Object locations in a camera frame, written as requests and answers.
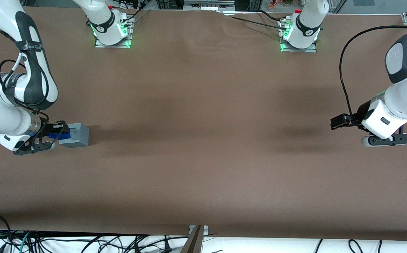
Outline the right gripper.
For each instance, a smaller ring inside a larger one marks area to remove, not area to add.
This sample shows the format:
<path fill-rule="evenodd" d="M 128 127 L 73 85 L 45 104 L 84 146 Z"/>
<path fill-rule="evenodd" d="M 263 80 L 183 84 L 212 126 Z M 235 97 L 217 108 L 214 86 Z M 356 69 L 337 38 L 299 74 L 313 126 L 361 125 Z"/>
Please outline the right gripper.
<path fill-rule="evenodd" d="M 50 149 L 50 142 L 43 142 L 49 130 L 68 130 L 64 121 L 22 121 L 14 130 L 0 131 L 0 144 L 12 152 L 40 152 Z M 70 132 L 54 133 L 55 140 L 70 139 Z"/>

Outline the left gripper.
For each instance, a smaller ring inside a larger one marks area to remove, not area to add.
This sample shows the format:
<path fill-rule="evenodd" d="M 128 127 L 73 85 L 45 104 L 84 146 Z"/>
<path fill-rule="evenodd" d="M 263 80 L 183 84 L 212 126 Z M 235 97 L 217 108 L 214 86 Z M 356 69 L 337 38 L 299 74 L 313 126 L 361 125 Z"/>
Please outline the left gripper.
<path fill-rule="evenodd" d="M 331 130 L 338 128 L 358 127 L 360 125 L 380 139 L 388 139 L 396 130 L 407 123 L 403 119 L 389 111 L 382 99 L 370 100 L 362 104 L 353 114 L 338 115 L 330 119 Z"/>

